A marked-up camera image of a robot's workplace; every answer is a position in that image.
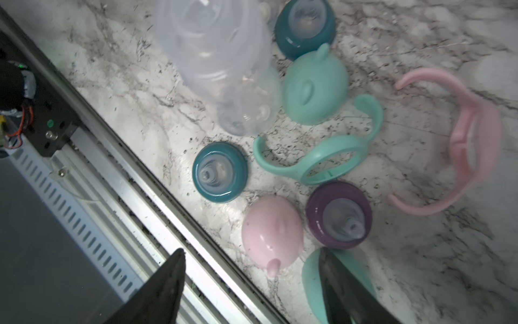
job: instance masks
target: teal bottle handle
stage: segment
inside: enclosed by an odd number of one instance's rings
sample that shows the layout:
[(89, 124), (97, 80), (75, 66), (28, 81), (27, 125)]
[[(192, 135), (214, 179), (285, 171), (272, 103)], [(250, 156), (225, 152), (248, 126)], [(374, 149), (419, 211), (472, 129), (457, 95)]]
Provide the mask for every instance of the teal bottle handle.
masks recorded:
[[(367, 157), (369, 143), (378, 135), (383, 125), (383, 108), (371, 95), (359, 95), (354, 100), (356, 109), (366, 113), (372, 119), (372, 131), (367, 137), (337, 135), (323, 140), (314, 149), (292, 166), (272, 165), (264, 159), (265, 140), (258, 137), (254, 141), (254, 157), (260, 167), (280, 176), (295, 179), (306, 186), (318, 185), (346, 174)], [(344, 164), (308, 176), (319, 163), (340, 153), (354, 152), (354, 156)]]

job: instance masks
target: translucent plastic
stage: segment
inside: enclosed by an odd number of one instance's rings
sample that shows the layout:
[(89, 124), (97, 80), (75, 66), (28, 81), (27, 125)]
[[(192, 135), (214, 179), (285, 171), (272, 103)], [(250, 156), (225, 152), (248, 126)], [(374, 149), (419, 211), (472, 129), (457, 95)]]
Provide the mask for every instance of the translucent plastic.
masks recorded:
[(339, 198), (324, 209), (324, 229), (341, 242), (359, 240), (365, 235), (365, 215), (352, 200)]
[(280, 77), (257, 0), (157, 0), (156, 9), (159, 42), (221, 127), (239, 136), (270, 128)]
[(234, 179), (232, 163), (223, 155), (206, 156), (200, 162), (198, 170), (198, 183), (212, 194), (228, 191), (228, 187)]
[(295, 36), (312, 38), (324, 28), (327, 11), (322, 0), (299, 0), (293, 5), (288, 24)]
[(479, 117), (475, 118), (475, 121), (471, 124), (468, 130), (467, 142), (467, 157), (470, 168), (473, 170), (477, 168), (477, 128), (479, 125)]
[(268, 25), (268, 29), (270, 29), (270, 31), (274, 30), (280, 7), (280, 0), (259, 0), (261, 17)]

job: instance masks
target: purple bottle collar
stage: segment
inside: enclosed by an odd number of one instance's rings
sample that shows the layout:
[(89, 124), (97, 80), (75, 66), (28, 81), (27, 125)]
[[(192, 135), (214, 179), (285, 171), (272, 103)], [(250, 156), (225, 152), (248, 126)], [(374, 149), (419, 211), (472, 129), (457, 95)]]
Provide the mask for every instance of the purple bottle collar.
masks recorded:
[[(349, 199), (356, 203), (363, 211), (365, 217), (365, 234), (362, 238), (352, 241), (339, 241), (326, 232), (324, 227), (324, 210), (326, 206), (336, 199)], [(309, 228), (313, 235), (328, 247), (350, 249), (360, 244), (367, 238), (372, 227), (372, 210), (369, 201), (362, 191), (356, 186), (343, 181), (331, 181), (318, 187), (309, 197), (306, 205)]]

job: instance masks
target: mint green bottle cap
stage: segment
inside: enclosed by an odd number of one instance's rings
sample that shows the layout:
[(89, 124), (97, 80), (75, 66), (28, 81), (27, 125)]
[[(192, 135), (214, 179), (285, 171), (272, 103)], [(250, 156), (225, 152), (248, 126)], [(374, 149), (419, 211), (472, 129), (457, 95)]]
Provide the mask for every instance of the mint green bottle cap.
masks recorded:
[(344, 64), (322, 44), (298, 58), (284, 78), (284, 110), (296, 123), (317, 125), (347, 99), (349, 75)]

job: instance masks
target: pink bottle handle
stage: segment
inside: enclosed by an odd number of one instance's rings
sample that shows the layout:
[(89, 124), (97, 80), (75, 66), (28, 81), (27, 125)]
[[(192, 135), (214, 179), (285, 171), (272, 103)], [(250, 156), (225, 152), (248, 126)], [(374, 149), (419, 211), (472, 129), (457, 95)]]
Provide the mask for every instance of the pink bottle handle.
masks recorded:
[[(395, 195), (388, 196), (389, 201), (407, 214), (426, 216), (438, 213), (457, 201), (470, 186), (484, 180), (494, 165), (500, 152), (502, 125), (500, 113), (496, 107), (469, 91), (463, 83), (453, 75), (434, 68), (419, 68), (406, 73), (397, 81), (395, 88), (400, 90), (417, 81), (433, 81), (447, 86), (458, 99), (461, 110), (459, 120), (450, 136), (450, 158), (457, 171), (457, 185), (443, 200), (424, 207), (405, 204)], [(468, 133), (475, 122), (477, 165), (473, 170), (468, 160)]]

